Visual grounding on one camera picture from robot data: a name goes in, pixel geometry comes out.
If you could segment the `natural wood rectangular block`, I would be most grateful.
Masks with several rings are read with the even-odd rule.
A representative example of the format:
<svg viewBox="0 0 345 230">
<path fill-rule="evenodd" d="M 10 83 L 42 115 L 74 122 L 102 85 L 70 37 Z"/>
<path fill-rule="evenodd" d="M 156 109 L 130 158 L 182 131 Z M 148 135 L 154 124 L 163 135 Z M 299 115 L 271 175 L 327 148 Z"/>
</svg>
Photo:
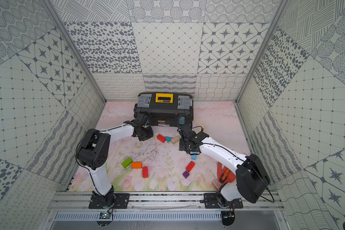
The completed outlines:
<svg viewBox="0 0 345 230">
<path fill-rule="evenodd" d="M 171 139 L 171 143 L 172 143 L 172 144 L 176 144 L 176 143 L 178 143 L 179 141 L 180 141 L 180 136 L 176 136 L 176 137 L 174 137 L 174 138 Z"/>
</svg>

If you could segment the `green rectangular block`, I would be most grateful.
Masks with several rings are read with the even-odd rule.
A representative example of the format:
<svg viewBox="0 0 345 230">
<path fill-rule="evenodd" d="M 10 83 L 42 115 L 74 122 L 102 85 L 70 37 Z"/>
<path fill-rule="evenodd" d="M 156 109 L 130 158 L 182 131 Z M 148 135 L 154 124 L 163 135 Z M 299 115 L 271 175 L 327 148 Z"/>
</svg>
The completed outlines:
<svg viewBox="0 0 345 230">
<path fill-rule="evenodd" d="M 124 169 L 128 168 L 133 163 L 132 159 L 129 157 L 122 162 L 122 166 Z"/>
</svg>

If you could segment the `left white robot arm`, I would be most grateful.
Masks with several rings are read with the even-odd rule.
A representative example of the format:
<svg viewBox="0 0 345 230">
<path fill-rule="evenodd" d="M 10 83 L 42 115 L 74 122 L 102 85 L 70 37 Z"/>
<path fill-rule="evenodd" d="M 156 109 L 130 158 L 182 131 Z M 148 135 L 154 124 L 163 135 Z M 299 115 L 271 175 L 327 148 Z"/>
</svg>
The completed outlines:
<svg viewBox="0 0 345 230">
<path fill-rule="evenodd" d="M 75 157 L 77 163 L 88 170 L 96 194 L 106 196 L 113 188 L 105 167 L 109 145 L 129 137 L 137 137 L 139 141 L 152 138 L 150 120 L 147 114 L 137 114 L 135 119 L 116 127 L 106 130 L 91 128 L 86 132 L 77 146 Z"/>
</svg>

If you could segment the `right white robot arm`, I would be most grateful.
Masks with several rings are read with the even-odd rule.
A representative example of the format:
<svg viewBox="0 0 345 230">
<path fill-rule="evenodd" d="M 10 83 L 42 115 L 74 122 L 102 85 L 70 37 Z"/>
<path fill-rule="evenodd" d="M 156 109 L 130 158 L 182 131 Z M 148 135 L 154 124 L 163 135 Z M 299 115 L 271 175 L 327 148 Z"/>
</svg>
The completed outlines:
<svg viewBox="0 0 345 230">
<path fill-rule="evenodd" d="M 269 189 L 270 179 L 255 154 L 247 156 L 237 153 L 215 141 L 203 130 L 194 132 L 188 124 L 179 125 L 178 133 L 186 153 L 208 155 L 236 176 L 234 182 L 225 182 L 216 192 L 216 199 L 222 207 L 228 207 L 234 200 L 241 198 L 256 203 L 263 192 Z"/>
</svg>

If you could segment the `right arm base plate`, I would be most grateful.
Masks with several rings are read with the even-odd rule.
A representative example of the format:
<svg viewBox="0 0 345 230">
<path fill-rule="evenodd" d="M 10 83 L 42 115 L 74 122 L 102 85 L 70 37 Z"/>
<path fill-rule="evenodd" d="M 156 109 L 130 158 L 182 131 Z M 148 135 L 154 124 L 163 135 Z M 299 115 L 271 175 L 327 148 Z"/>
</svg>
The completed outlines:
<svg viewBox="0 0 345 230">
<path fill-rule="evenodd" d="M 227 201 L 222 195 L 219 195 L 217 193 L 204 193 L 203 197 L 204 198 L 200 200 L 200 203 L 204 204 L 206 209 L 243 208 L 241 199 Z"/>
</svg>

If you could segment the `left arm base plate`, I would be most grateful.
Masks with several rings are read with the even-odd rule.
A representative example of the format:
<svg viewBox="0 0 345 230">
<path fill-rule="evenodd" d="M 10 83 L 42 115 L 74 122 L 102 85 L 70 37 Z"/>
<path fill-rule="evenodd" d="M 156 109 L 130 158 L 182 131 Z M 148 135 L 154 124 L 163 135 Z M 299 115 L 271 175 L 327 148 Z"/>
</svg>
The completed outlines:
<svg viewBox="0 0 345 230">
<path fill-rule="evenodd" d="M 95 192 L 91 195 L 89 209 L 126 209 L 129 203 L 130 194 L 111 193 L 105 196 Z"/>
</svg>

